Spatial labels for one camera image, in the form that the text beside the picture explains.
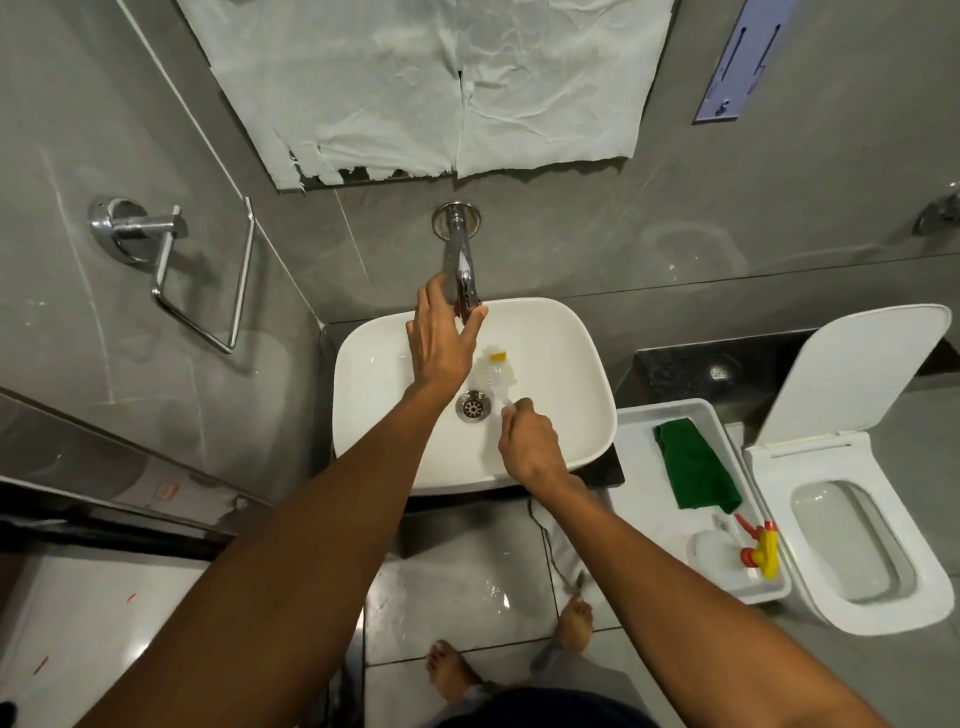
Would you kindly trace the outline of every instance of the faucet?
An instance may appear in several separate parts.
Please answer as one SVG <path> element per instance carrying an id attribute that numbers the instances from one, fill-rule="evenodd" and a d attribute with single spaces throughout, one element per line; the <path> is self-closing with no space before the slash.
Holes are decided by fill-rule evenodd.
<path id="1" fill-rule="evenodd" d="M 433 232 L 446 242 L 444 270 L 456 283 L 453 312 L 464 323 L 480 305 L 469 239 L 480 229 L 480 210 L 470 203 L 452 202 L 433 211 Z"/>

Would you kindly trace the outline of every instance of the bare foot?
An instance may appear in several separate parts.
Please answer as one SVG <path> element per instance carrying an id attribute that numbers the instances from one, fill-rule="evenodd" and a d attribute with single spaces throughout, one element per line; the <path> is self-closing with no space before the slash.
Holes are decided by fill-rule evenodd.
<path id="1" fill-rule="evenodd" d="M 446 640 L 437 640 L 426 656 L 426 671 L 430 673 L 430 682 L 448 703 L 456 703 L 474 685 L 483 680 L 473 671 L 463 656 Z"/>
<path id="2" fill-rule="evenodd" d="M 593 608 L 578 595 L 560 612 L 554 638 L 567 652 L 583 652 L 593 635 Z"/>

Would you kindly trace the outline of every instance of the white tray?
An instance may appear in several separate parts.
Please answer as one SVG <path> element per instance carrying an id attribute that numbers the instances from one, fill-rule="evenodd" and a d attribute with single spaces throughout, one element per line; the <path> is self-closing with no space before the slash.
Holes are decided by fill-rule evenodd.
<path id="1" fill-rule="evenodd" d="M 618 409 L 616 414 L 617 427 L 613 441 L 625 478 L 623 485 L 607 491 L 610 506 L 616 515 L 694 569 L 697 566 L 691 563 L 689 550 L 691 539 L 699 532 L 726 531 L 741 546 L 756 545 L 733 515 L 728 516 L 718 506 L 679 508 L 670 487 L 663 456 L 654 439 L 654 427 L 686 417 L 697 426 L 713 448 L 743 496 L 743 504 L 737 512 L 753 525 L 763 523 L 753 492 L 723 426 L 708 401 L 680 400 L 647 404 Z M 704 573 L 704 576 L 745 604 L 782 599 L 790 593 L 790 575 L 782 565 L 775 579 L 764 579 L 757 569 L 738 569 L 735 566 L 732 565 L 722 578 L 711 577 L 708 573 Z"/>

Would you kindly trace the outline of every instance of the drain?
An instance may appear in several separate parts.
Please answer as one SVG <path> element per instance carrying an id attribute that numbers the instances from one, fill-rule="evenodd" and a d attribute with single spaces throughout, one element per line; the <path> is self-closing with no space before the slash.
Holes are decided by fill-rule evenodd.
<path id="1" fill-rule="evenodd" d="M 457 417 L 471 425 L 486 420 L 490 415 L 490 407 L 490 398 L 478 389 L 465 392 L 453 404 Z"/>

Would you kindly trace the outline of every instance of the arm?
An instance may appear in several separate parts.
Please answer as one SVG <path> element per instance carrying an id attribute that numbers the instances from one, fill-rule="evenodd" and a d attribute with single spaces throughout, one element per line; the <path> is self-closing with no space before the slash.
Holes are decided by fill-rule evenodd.
<path id="1" fill-rule="evenodd" d="M 458 335 L 441 277 L 418 292 L 404 398 L 224 551 L 80 728 L 296 724 L 347 650 L 485 315 L 478 308 Z"/>
<path id="2" fill-rule="evenodd" d="M 500 452 L 560 524 L 688 725 L 885 725 L 772 621 L 604 508 L 566 472 L 557 433 L 529 400 L 505 410 Z"/>

